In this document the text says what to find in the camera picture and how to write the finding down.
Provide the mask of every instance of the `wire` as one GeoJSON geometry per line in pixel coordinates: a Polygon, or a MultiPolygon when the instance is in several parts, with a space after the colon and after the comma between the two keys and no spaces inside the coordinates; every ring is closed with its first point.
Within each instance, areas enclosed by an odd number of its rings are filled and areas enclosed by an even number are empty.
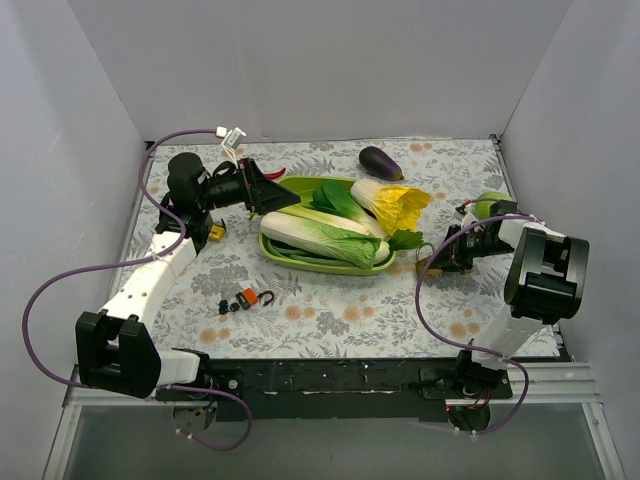
{"type": "Polygon", "coordinates": [[[422,308],[420,307],[420,292],[422,290],[422,283],[424,282],[424,279],[427,275],[427,271],[429,270],[429,268],[431,268],[431,265],[433,264],[435,259],[438,257],[438,255],[440,255],[444,251],[445,248],[447,248],[451,243],[455,242],[458,238],[460,238],[462,235],[464,235],[468,231],[473,230],[474,228],[480,225],[484,225],[485,223],[501,222],[503,220],[528,220],[528,221],[538,222],[538,219],[536,219],[535,217],[527,216],[527,215],[500,215],[497,217],[489,217],[483,220],[478,220],[477,222],[467,225],[466,227],[462,228],[460,231],[451,235],[444,242],[442,242],[442,244],[438,248],[436,248],[436,250],[431,254],[429,259],[425,263],[424,267],[422,268],[422,271],[418,276],[418,283],[416,284],[416,294],[415,294],[416,313],[418,314],[418,318],[420,319],[420,322],[422,323],[424,328],[426,328],[431,335],[436,337],[441,342],[444,342],[448,345],[454,346],[461,350],[472,350],[472,351],[475,350],[477,352],[484,352],[490,355],[494,355],[496,357],[501,358],[505,363],[508,363],[509,365],[513,365],[514,367],[522,371],[522,375],[524,377],[524,387],[522,388],[522,394],[520,395],[520,398],[514,405],[513,409],[502,420],[500,420],[495,425],[492,425],[491,427],[488,427],[484,430],[479,430],[479,431],[465,432],[469,435],[476,435],[476,434],[480,435],[480,434],[495,432],[499,428],[503,427],[507,422],[509,422],[509,420],[511,420],[516,413],[518,413],[518,410],[520,410],[520,407],[522,406],[522,403],[524,402],[524,399],[527,396],[527,392],[529,391],[529,374],[527,373],[527,369],[524,368],[522,364],[516,362],[515,360],[512,360],[511,358],[505,357],[502,353],[498,352],[497,350],[492,350],[490,348],[485,348],[485,347],[479,347],[473,344],[467,345],[465,343],[456,342],[438,333],[431,325],[429,325],[427,320],[424,318],[424,315],[422,313],[422,308]]]}
{"type": "Polygon", "coordinates": [[[429,243],[429,242],[424,242],[422,245],[420,245],[417,250],[416,250],[416,263],[418,261],[420,261],[420,250],[422,250],[422,247],[431,247],[431,253],[436,251],[436,247],[433,243],[429,243]]]}
{"type": "Polygon", "coordinates": [[[224,143],[221,144],[222,149],[227,153],[227,156],[235,163],[236,167],[238,166],[238,159],[236,158],[236,152],[227,147],[224,143]]]}
{"type": "Polygon", "coordinates": [[[475,401],[475,402],[473,402],[471,405],[468,405],[468,406],[467,406],[467,408],[470,408],[470,409],[472,409],[472,410],[473,410],[473,409],[475,409],[475,408],[476,408],[476,405],[478,405],[478,403],[479,403],[479,402],[480,402],[480,400],[482,399],[482,393],[483,393],[483,391],[482,391],[482,392],[480,392],[480,395],[478,395],[478,398],[476,398],[476,401],[475,401]]]}
{"type": "Polygon", "coordinates": [[[51,370],[49,370],[47,367],[45,367],[44,364],[40,361],[40,358],[38,358],[38,355],[36,354],[35,350],[33,349],[33,344],[31,343],[31,338],[29,337],[29,316],[31,314],[31,310],[33,309],[33,305],[36,303],[36,300],[42,294],[42,292],[44,292],[47,288],[49,288],[54,283],[56,283],[56,282],[58,282],[58,281],[60,281],[60,280],[62,280],[64,278],[71,277],[73,275],[79,275],[81,273],[98,272],[98,271],[101,271],[101,270],[109,270],[109,269],[112,269],[112,268],[131,267],[131,266],[135,266],[135,265],[144,265],[145,263],[150,263],[150,262],[154,261],[155,257],[163,257],[164,255],[167,255],[167,254],[171,253],[173,250],[175,250],[176,247],[178,247],[178,245],[180,245],[182,243],[182,241],[185,239],[185,236],[187,234],[187,230],[186,230],[186,227],[185,227],[184,223],[182,222],[182,220],[180,220],[180,218],[178,218],[175,214],[171,213],[169,210],[164,208],[162,205],[160,205],[160,203],[158,201],[156,201],[153,198],[153,196],[149,193],[149,191],[147,190],[147,187],[144,184],[144,176],[145,176],[145,172],[147,170],[147,166],[148,166],[149,162],[151,161],[151,155],[153,154],[153,152],[155,152],[155,150],[160,145],[162,145],[166,141],[171,140],[172,138],[175,138],[175,137],[180,137],[180,136],[183,136],[183,135],[193,135],[193,134],[198,134],[198,133],[211,133],[211,134],[215,135],[216,131],[214,129],[182,130],[182,131],[179,131],[179,132],[170,133],[169,135],[165,135],[164,137],[162,137],[161,139],[156,141],[153,145],[151,145],[151,147],[149,147],[149,149],[146,152],[144,152],[144,155],[142,156],[142,162],[140,163],[140,169],[138,170],[138,186],[140,187],[140,190],[142,190],[143,195],[145,197],[147,197],[147,199],[155,207],[157,207],[162,213],[164,213],[164,214],[168,215],[169,217],[171,217],[180,226],[180,236],[175,241],[175,243],[173,243],[172,245],[169,245],[167,248],[165,248],[161,252],[158,252],[157,254],[155,254],[154,256],[151,256],[151,257],[138,258],[138,259],[135,259],[135,260],[127,260],[127,261],[124,261],[124,262],[105,263],[105,264],[102,264],[102,265],[93,265],[93,266],[89,266],[89,267],[81,267],[81,268],[76,268],[76,269],[73,269],[73,270],[69,270],[67,272],[60,273],[60,274],[56,275],[55,277],[50,278],[49,280],[44,282],[42,285],[40,285],[38,287],[38,289],[33,293],[33,295],[31,295],[31,298],[29,298],[29,301],[27,302],[27,305],[24,308],[24,312],[22,313],[22,339],[24,341],[24,346],[27,349],[27,353],[29,354],[29,357],[31,358],[31,361],[34,363],[34,365],[42,373],[44,373],[51,380],[54,380],[54,381],[56,381],[58,383],[62,383],[62,384],[67,385],[69,387],[88,388],[88,387],[86,387],[86,385],[83,385],[83,384],[81,384],[79,382],[74,382],[72,380],[68,380],[68,379],[63,378],[63,377],[61,377],[59,375],[56,375],[51,370]]]}
{"type": "Polygon", "coordinates": [[[487,393],[487,399],[484,401],[482,405],[480,405],[479,408],[484,408],[487,405],[489,405],[489,400],[491,400],[491,389],[489,389],[489,393],[487,393]]]}
{"type": "Polygon", "coordinates": [[[213,407],[216,404],[215,400],[211,400],[209,403],[207,403],[207,405],[205,405],[204,407],[202,407],[202,410],[204,410],[205,412],[207,410],[209,410],[211,407],[213,407]]]}
{"type": "Polygon", "coordinates": [[[207,447],[212,448],[214,450],[218,450],[220,452],[228,452],[229,450],[233,450],[234,448],[238,448],[240,445],[242,445],[244,441],[247,439],[247,437],[249,436],[249,433],[251,433],[251,427],[253,426],[253,415],[251,414],[251,409],[249,408],[249,405],[247,405],[242,399],[236,397],[235,395],[232,395],[231,393],[223,392],[221,390],[214,390],[212,388],[194,388],[194,387],[184,387],[182,385],[171,385],[170,388],[173,390],[179,390],[182,392],[194,392],[194,393],[205,393],[205,394],[209,393],[211,395],[216,395],[218,397],[228,398],[229,400],[233,400],[238,405],[240,405],[243,408],[244,412],[247,414],[247,428],[245,429],[240,439],[238,439],[235,443],[232,443],[231,445],[219,445],[207,438],[204,438],[201,435],[190,432],[189,430],[185,430],[183,428],[176,427],[176,431],[179,433],[182,433],[187,438],[196,440],[202,443],[203,445],[206,445],[207,447]]]}

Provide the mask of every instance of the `black hook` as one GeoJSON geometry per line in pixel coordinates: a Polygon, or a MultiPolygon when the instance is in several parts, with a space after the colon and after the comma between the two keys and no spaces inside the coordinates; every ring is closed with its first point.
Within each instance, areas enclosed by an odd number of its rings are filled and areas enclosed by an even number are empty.
{"type": "Polygon", "coordinates": [[[265,290],[260,295],[258,295],[258,300],[260,300],[260,305],[262,305],[263,307],[266,307],[270,303],[275,302],[276,296],[271,290],[265,290]],[[262,297],[264,297],[265,295],[271,295],[271,298],[269,298],[266,302],[262,303],[262,297]]]}

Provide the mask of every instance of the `white connector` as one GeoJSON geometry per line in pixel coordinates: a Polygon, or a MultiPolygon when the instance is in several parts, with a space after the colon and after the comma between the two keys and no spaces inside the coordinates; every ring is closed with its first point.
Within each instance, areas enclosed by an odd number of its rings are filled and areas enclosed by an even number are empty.
{"type": "Polygon", "coordinates": [[[246,136],[246,133],[236,127],[224,137],[224,140],[222,140],[222,147],[235,152],[246,136]]]}
{"type": "Polygon", "coordinates": [[[227,127],[216,127],[216,137],[218,138],[226,137],[228,132],[227,127]]]}
{"type": "Polygon", "coordinates": [[[471,212],[467,212],[467,214],[462,217],[462,220],[460,220],[460,226],[462,228],[468,227],[469,225],[471,225],[472,223],[476,223],[478,221],[478,218],[471,212]]]}

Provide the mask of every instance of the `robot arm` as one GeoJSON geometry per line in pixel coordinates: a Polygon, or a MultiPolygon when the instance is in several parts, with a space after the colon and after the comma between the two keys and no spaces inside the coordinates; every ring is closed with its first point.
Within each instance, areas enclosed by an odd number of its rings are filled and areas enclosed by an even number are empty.
{"type": "MultiPolygon", "coordinates": [[[[204,248],[213,226],[209,210],[244,203],[265,214],[300,202],[300,197],[267,179],[252,159],[238,167],[224,162],[209,174],[200,158],[182,153],[169,162],[169,193],[162,203],[186,226],[186,238],[168,255],[138,267],[99,313],[84,312],[76,323],[80,380],[83,384],[139,398],[173,383],[208,387],[201,352],[156,350],[149,332],[162,302],[182,271],[204,248]]],[[[180,237],[180,225],[160,214],[147,256],[180,237]]]]}
{"type": "MultiPolygon", "coordinates": [[[[461,225],[475,220],[464,207],[461,225]]],[[[518,214],[517,204],[499,201],[491,216],[518,214]]],[[[449,227],[447,237],[461,229],[449,227]]],[[[572,318],[582,301],[589,243],[567,237],[545,225],[527,220],[503,220],[471,230],[436,258],[433,273],[462,272],[473,268],[473,259],[515,252],[504,287],[506,305],[473,345],[498,351],[509,358],[531,336],[561,318],[572,318]]],[[[425,260],[418,262],[420,271],[425,260]]],[[[463,350],[458,356],[457,380],[464,391],[495,389],[506,364],[495,355],[463,350]]]]}

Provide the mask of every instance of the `green apple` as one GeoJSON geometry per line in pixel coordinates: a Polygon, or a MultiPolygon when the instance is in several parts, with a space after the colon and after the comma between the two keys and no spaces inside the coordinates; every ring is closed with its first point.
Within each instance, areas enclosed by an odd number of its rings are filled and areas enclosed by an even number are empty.
{"type": "MultiPolygon", "coordinates": [[[[480,195],[478,198],[495,198],[496,200],[513,200],[508,194],[502,192],[486,192],[480,195]]],[[[483,220],[489,217],[491,205],[496,202],[477,202],[473,205],[473,214],[478,220],[483,220]]]]}

